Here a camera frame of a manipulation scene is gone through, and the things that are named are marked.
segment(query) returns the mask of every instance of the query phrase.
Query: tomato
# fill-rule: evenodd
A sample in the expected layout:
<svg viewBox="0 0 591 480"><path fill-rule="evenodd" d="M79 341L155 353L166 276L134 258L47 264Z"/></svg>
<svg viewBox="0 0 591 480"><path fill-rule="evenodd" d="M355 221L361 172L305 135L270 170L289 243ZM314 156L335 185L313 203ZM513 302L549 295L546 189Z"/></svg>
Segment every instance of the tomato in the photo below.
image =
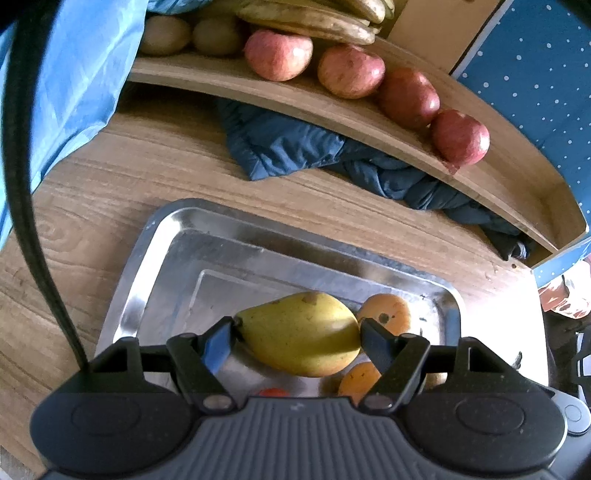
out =
<svg viewBox="0 0 591 480"><path fill-rule="evenodd" d="M282 388L264 388L259 393L257 393L259 397L289 397L290 394L286 390Z"/></svg>

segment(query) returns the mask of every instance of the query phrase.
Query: metal tray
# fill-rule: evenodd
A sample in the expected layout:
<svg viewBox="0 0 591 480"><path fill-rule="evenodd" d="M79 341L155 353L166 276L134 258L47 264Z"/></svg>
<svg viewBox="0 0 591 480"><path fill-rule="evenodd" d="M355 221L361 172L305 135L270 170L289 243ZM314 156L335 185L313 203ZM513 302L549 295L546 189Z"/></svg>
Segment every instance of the metal tray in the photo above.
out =
<svg viewBox="0 0 591 480"><path fill-rule="evenodd" d="M163 344L203 333L224 315L304 290L339 298L353 312L376 293L405 298L419 332L457 345L464 306L448 282L366 250L200 199L155 212L123 270L96 353L124 336ZM356 362L367 360L364 354ZM334 393L343 372L325 379L273 370L238 345L216 374L241 402L282 387L292 395ZM150 381L173 388L169 375Z"/></svg>

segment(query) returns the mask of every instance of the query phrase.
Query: apple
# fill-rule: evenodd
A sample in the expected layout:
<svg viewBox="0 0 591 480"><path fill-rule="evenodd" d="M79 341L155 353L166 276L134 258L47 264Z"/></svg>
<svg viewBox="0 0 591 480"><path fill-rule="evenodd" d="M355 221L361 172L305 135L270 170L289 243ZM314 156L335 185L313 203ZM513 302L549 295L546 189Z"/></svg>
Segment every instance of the apple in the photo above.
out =
<svg viewBox="0 0 591 480"><path fill-rule="evenodd" d="M457 110L442 110L431 123L431 140L445 160L456 168L481 160L491 145L484 124Z"/></svg>
<svg viewBox="0 0 591 480"><path fill-rule="evenodd" d="M439 95L427 77L415 69L399 67L386 72L378 92L382 112L398 125L421 130L439 111Z"/></svg>
<svg viewBox="0 0 591 480"><path fill-rule="evenodd" d="M244 56L261 77L284 82L302 73L312 58L310 37L261 28L246 41Z"/></svg>
<svg viewBox="0 0 591 480"><path fill-rule="evenodd" d="M320 58L318 80L337 97L362 98L379 86L385 71L380 56L357 45L339 44L327 48Z"/></svg>

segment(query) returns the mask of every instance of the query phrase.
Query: yellow pear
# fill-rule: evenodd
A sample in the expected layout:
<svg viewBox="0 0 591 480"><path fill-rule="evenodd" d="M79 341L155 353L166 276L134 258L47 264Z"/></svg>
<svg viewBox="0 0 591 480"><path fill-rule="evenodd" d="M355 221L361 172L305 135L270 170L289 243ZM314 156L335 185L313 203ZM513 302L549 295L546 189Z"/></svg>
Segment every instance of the yellow pear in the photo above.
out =
<svg viewBox="0 0 591 480"><path fill-rule="evenodd" d="M296 293L243 310L234 319L257 359L301 377L339 372L361 346L355 315L322 292Z"/></svg>

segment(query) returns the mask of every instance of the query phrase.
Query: black cable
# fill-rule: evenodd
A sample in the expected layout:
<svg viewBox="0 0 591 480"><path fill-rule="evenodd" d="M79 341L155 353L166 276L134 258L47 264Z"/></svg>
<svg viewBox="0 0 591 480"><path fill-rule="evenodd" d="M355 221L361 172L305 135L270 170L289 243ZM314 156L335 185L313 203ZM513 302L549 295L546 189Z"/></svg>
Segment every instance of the black cable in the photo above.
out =
<svg viewBox="0 0 591 480"><path fill-rule="evenodd" d="M33 105L37 81L60 0L41 0L19 19L9 57L2 150L4 182L14 232L31 275L72 348L80 369L88 365L76 328L53 282L41 249L30 192Z"/></svg>

